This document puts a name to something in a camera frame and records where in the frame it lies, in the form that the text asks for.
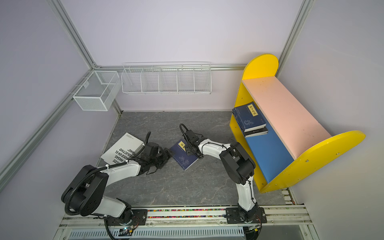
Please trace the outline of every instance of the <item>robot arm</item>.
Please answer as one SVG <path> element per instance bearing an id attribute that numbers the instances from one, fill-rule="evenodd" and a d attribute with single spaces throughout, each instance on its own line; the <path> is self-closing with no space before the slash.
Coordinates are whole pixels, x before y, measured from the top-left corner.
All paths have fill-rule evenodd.
<path id="1" fill-rule="evenodd" d="M 62 202 L 66 204 L 66 213 L 81 216 L 111 216 L 121 224 L 130 222 L 131 205 L 103 194 L 105 187 L 111 183 L 127 177 L 148 174 L 150 167 L 156 166 L 157 170 L 167 163 L 172 156 L 171 152 L 162 149 L 154 142 L 147 143 L 149 134 L 150 132 L 147 134 L 144 147 L 136 154 L 137 156 L 142 152 L 140 157 L 135 156 L 124 163 L 107 164 L 101 168 L 84 166 L 61 196 Z"/>
<path id="2" fill-rule="evenodd" d="M 238 142 L 223 144 L 211 141 L 202 135 L 196 136 L 184 124 L 180 124 L 180 129 L 187 141 L 185 150 L 188 155 L 194 154 L 200 159 L 204 155 L 210 155 L 222 161 L 228 176 L 236 183 L 240 216 L 245 222 L 252 221 L 258 208 L 253 195 L 253 175 L 256 164 L 245 149 Z"/>

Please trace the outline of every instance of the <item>book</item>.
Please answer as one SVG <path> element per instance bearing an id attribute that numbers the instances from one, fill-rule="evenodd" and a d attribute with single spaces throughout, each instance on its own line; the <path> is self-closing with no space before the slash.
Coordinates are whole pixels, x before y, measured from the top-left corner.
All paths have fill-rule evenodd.
<path id="1" fill-rule="evenodd" d="M 197 160 L 195 155 L 187 155 L 185 151 L 185 144 L 186 141 L 184 138 L 182 138 L 170 148 L 173 153 L 173 158 L 184 171 L 187 170 L 187 168 L 189 168 Z"/>
<path id="2" fill-rule="evenodd" d="M 126 133 L 105 151 L 101 158 L 111 165 L 122 163 L 134 156 L 142 147 L 143 141 Z"/>
<path id="3" fill-rule="evenodd" d="M 268 129 L 266 127 L 256 129 L 249 132 L 243 132 L 244 137 L 253 137 L 253 136 L 260 136 L 268 133 Z"/>
<path id="4" fill-rule="evenodd" d="M 266 122 L 254 102 L 232 109 L 233 116 L 243 132 L 265 127 Z"/>

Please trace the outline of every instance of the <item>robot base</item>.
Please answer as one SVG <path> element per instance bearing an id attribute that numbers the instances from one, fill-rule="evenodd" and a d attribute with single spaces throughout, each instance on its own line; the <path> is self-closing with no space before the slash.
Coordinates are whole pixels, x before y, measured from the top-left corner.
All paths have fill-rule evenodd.
<path id="1" fill-rule="evenodd" d="M 227 215 L 227 222 L 232 223 L 259 223 L 259 219 L 256 217 L 258 216 L 262 223 L 267 223 L 264 208 L 259 207 L 258 205 L 255 205 L 255 209 L 251 209 L 248 211 L 248 213 L 243 213 L 244 211 L 240 206 L 238 207 L 227 207 L 225 209 L 226 215 Z"/>
<path id="2" fill-rule="evenodd" d="M 127 224 L 127 226 L 137 225 L 137 222 L 139 221 L 139 226 L 140 225 L 145 225 L 145 222 L 147 220 L 147 209 L 134 209 L 132 210 L 132 221 Z M 119 218 L 116 217 L 108 217 L 107 218 L 107 225 L 108 226 L 124 226 L 122 225 L 122 221 Z"/>

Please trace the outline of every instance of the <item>white wire basket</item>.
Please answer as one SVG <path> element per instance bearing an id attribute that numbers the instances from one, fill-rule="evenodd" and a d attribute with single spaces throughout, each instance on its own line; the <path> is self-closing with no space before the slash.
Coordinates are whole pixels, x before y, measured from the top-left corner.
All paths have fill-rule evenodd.
<path id="1" fill-rule="evenodd" d="M 211 67 L 194 63 L 123 63 L 122 91 L 126 94 L 212 92 Z"/>
<path id="2" fill-rule="evenodd" d="M 108 111 L 120 90 L 116 71 L 93 71 L 73 98 L 84 111 Z"/>

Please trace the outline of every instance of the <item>marble floor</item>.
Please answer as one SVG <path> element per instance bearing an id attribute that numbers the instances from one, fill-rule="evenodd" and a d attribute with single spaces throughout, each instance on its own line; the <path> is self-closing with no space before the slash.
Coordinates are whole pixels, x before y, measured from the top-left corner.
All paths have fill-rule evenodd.
<path id="1" fill-rule="evenodd" d="M 110 148 L 126 132 L 144 140 L 151 131 L 149 142 L 170 148 L 182 136 L 179 124 L 194 132 L 222 143 L 235 141 L 229 127 L 231 112 L 124 112 L 118 120 Z M 280 190 L 260 194 L 254 185 L 255 198 L 260 205 L 284 205 Z M 221 161 L 211 156 L 197 160 L 183 170 L 171 158 L 151 175 L 140 175 L 115 182 L 105 189 L 105 195 L 122 199 L 132 206 L 150 205 L 236 205 L 235 183 L 228 177 Z"/>

